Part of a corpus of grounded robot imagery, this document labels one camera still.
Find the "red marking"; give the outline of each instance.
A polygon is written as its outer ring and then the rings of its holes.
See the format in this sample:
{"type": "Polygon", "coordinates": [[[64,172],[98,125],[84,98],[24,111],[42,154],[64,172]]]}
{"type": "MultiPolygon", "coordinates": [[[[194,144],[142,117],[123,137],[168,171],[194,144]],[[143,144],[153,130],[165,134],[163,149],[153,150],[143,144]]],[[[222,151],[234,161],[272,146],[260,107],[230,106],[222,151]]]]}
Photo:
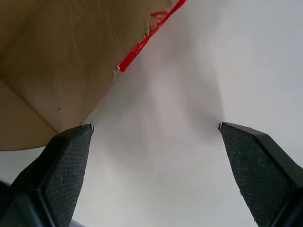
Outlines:
{"type": "Polygon", "coordinates": [[[184,5],[185,2],[186,0],[180,0],[169,13],[165,11],[160,11],[152,14],[153,17],[157,15],[166,15],[166,17],[141,42],[139,42],[135,46],[135,48],[133,48],[133,50],[129,52],[126,58],[118,66],[118,69],[121,72],[125,72],[125,70],[132,63],[132,61],[138,56],[141,50],[146,46],[149,39],[162,27],[162,25],[168,20],[168,18],[170,18],[171,15],[173,15],[179,8],[181,8],[181,6],[184,5]]]}

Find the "cardboard box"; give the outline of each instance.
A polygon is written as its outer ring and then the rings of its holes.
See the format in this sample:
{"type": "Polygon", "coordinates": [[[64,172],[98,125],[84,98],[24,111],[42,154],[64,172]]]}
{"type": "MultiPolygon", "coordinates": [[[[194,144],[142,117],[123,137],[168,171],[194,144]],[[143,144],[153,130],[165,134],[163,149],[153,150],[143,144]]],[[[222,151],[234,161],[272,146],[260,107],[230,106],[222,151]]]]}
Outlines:
{"type": "Polygon", "coordinates": [[[0,150],[44,146],[83,123],[170,0],[0,2],[0,150]]]}

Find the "white surface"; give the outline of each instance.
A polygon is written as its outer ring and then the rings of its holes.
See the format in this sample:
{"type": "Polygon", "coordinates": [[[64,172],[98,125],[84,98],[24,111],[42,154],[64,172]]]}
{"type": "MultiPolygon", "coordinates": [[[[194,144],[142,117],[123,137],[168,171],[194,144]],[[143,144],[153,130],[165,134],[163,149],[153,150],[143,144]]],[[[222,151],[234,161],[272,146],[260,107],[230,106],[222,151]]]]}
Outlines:
{"type": "MultiPolygon", "coordinates": [[[[189,0],[163,26],[90,117],[95,134],[76,220],[255,226],[217,125],[269,133],[303,166],[303,2],[284,2],[189,0]]],[[[6,179],[37,156],[21,152],[0,153],[6,179]]]]}

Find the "white background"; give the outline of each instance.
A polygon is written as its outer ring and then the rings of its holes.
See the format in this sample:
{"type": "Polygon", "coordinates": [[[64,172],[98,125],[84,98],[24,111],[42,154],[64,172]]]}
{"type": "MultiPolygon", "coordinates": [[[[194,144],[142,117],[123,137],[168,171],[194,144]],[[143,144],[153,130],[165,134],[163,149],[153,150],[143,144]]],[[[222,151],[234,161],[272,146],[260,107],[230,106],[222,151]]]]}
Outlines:
{"type": "MultiPolygon", "coordinates": [[[[188,0],[88,121],[74,218],[88,227],[256,226],[217,126],[272,138],[301,166],[303,2],[188,0]]],[[[12,182],[41,148],[0,153],[12,182]]]]}

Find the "red tape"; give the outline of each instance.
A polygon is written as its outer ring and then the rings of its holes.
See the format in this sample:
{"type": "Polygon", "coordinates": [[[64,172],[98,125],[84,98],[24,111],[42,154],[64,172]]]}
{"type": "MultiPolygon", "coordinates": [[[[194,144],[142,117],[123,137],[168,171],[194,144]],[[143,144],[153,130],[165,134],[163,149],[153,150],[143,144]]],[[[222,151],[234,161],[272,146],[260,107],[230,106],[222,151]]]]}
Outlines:
{"type": "Polygon", "coordinates": [[[133,60],[138,56],[141,50],[146,46],[149,39],[162,27],[162,25],[170,18],[171,15],[173,15],[179,8],[181,8],[181,6],[184,5],[185,2],[186,0],[180,0],[169,13],[166,11],[160,11],[151,14],[152,17],[155,17],[157,15],[166,15],[166,17],[141,42],[139,42],[135,46],[135,48],[132,49],[132,51],[129,52],[126,58],[118,66],[118,69],[121,72],[125,72],[128,66],[133,62],[133,60]]]}

